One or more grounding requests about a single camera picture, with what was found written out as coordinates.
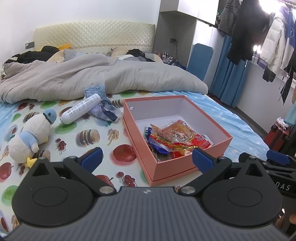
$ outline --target dark floor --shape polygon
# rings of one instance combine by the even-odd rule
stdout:
[[[250,117],[248,117],[245,113],[243,113],[239,108],[233,108],[231,106],[225,105],[223,103],[219,103],[226,109],[230,110],[232,113],[238,115],[244,122],[246,122],[252,130],[259,135],[263,140],[267,135],[267,132],[264,131],[255,121],[253,121]]]

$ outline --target blue ironing board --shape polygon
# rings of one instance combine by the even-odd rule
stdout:
[[[204,81],[213,53],[212,47],[203,44],[194,45],[187,71]]]

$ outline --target white spray can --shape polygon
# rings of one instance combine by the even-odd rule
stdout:
[[[66,112],[64,112],[60,118],[61,122],[65,125],[71,124],[73,121],[77,120],[87,112],[91,111],[93,108],[101,103],[101,98],[98,94],[94,94],[89,98],[81,101],[77,105],[73,106]]]

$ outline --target headboard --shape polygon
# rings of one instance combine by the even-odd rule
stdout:
[[[98,20],[62,23],[37,28],[34,33],[35,50],[43,46],[71,44],[71,49],[87,53],[108,53],[111,48],[127,46],[152,52],[155,25],[126,21]]]

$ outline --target stuffed animal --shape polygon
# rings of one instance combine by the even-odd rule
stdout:
[[[22,132],[8,143],[11,158],[31,168],[37,160],[32,157],[39,151],[38,145],[48,142],[51,125],[56,119],[57,113],[53,109],[46,109],[43,114],[30,118],[25,123]]]

